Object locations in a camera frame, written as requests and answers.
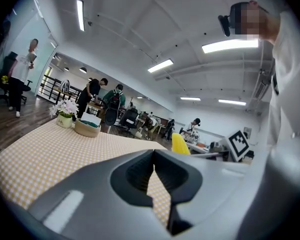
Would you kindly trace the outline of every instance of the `green jacket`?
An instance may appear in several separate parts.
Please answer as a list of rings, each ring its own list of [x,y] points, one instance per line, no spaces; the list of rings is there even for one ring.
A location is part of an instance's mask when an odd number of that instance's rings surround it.
[[[108,103],[110,101],[110,99],[114,96],[114,91],[115,91],[116,94],[122,92],[119,89],[111,90],[106,95],[104,95],[103,100],[107,101],[107,103]],[[126,105],[126,96],[124,94],[122,94],[120,96],[120,105],[121,106],[125,106]]]

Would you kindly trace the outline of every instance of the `beige tablecloth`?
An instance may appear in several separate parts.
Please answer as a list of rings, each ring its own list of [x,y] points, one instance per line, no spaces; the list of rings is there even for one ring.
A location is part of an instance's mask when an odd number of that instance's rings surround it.
[[[0,153],[0,190],[10,201],[27,209],[40,194],[76,170],[128,153],[165,149],[154,141],[100,132],[84,137],[52,120],[23,136]],[[170,195],[153,172],[148,193],[154,212],[164,225],[170,211]]]

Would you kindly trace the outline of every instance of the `woven basket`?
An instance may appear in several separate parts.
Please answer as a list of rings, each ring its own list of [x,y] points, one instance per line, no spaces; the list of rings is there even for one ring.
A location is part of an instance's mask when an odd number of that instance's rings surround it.
[[[74,130],[76,133],[78,133],[82,136],[94,138],[94,137],[97,137],[98,134],[100,133],[101,126],[99,125],[97,128],[92,127],[88,124],[81,122],[79,119],[77,119],[75,121]]]

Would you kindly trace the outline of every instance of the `yellow chair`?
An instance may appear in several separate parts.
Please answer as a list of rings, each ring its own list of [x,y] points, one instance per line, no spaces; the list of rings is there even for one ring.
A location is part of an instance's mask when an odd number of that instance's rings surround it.
[[[172,133],[172,151],[182,154],[182,155],[190,155],[189,148],[187,144],[179,133]]]

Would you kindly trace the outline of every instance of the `flower pot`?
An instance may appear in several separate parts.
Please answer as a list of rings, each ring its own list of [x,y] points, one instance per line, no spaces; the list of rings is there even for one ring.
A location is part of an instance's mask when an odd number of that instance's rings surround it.
[[[70,128],[72,126],[72,117],[66,118],[59,114],[56,119],[56,124],[63,128]]]

